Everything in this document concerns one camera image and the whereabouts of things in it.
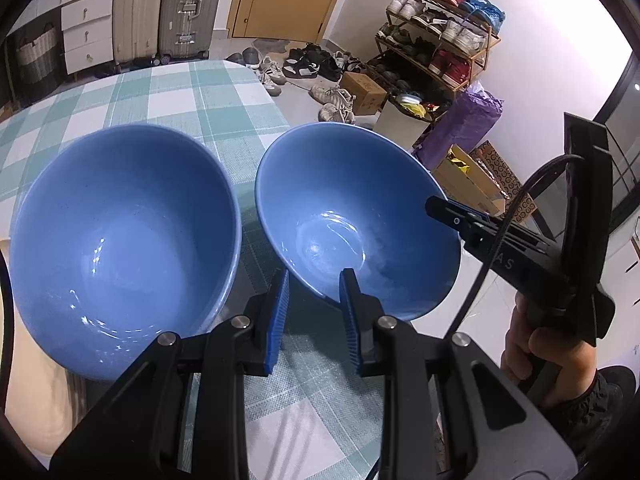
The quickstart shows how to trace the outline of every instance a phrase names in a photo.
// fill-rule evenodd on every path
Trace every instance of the suitcase handle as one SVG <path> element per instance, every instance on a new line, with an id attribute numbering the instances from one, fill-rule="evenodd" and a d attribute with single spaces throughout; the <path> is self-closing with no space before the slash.
<path id="1" fill-rule="evenodd" d="M 202 0 L 196 0 L 196 12 L 194 14 L 190 14 L 189 20 L 195 20 L 202 10 Z"/>

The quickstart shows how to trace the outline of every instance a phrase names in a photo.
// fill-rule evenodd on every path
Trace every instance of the person's arm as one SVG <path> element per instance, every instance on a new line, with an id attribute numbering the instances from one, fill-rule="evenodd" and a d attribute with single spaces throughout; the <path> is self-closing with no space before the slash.
<path id="1" fill-rule="evenodd" d="M 552 328 L 533 330 L 527 324 L 527 300 L 516 294 L 511 326 L 505 336 L 500 368 L 514 383 L 532 371 L 528 354 L 562 367 L 541 410 L 583 464 L 618 406 L 616 388 L 610 388 L 596 370 L 596 349 Z"/>

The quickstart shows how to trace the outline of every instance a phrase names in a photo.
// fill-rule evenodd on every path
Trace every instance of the metal screw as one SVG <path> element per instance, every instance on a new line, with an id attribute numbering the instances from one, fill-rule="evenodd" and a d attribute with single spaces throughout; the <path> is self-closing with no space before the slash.
<path id="1" fill-rule="evenodd" d="M 235 328 L 247 328 L 251 324 L 251 320 L 247 316 L 235 316 L 231 320 L 231 325 Z"/>
<path id="2" fill-rule="evenodd" d="M 469 346 L 469 343 L 471 343 L 471 338 L 464 332 L 456 332 L 451 336 L 451 340 L 457 346 Z"/>
<path id="3" fill-rule="evenodd" d="M 162 332 L 156 341 L 162 346 L 171 346 L 175 343 L 176 336 L 173 332 Z"/>
<path id="4" fill-rule="evenodd" d="M 380 316 L 378 318 L 378 325 L 380 328 L 392 329 L 398 326 L 398 320 L 393 316 Z"/>

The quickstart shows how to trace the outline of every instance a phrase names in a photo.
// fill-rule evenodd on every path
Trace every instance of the blue bowl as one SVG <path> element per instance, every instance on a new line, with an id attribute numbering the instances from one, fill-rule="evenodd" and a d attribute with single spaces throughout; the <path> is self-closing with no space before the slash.
<path id="1" fill-rule="evenodd" d="M 410 320 L 449 293 L 460 266 L 458 234 L 424 210 L 444 197 L 411 155 L 369 130 L 304 124 L 264 154 L 255 182 L 258 216 L 289 270 L 311 291 L 339 301 L 352 267 L 365 294 Z"/>
<path id="2" fill-rule="evenodd" d="M 209 328 L 240 240 L 231 183 L 204 146 L 161 126 L 108 128 L 27 193 L 11 243 L 16 303 L 53 360 L 115 380 L 159 333 Z"/>

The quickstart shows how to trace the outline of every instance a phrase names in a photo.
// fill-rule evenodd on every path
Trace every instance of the purple bag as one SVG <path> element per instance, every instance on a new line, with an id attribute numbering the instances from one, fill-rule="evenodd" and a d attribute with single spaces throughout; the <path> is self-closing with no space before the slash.
<path id="1" fill-rule="evenodd" d="M 479 81 L 471 83 L 418 146 L 415 156 L 425 168 L 434 170 L 452 144 L 457 144 L 465 153 L 470 152 L 500 119 L 503 103 Z"/>

